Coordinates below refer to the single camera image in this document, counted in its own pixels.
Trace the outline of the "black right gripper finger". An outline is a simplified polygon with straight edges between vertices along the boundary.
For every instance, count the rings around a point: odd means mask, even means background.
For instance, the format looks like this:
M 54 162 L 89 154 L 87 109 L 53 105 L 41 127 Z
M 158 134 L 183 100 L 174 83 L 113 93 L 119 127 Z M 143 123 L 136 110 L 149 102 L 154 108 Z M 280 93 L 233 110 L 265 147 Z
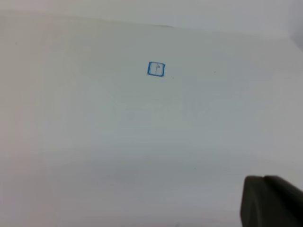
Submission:
M 243 227 L 301 227 L 303 192 L 279 176 L 247 176 L 240 217 Z

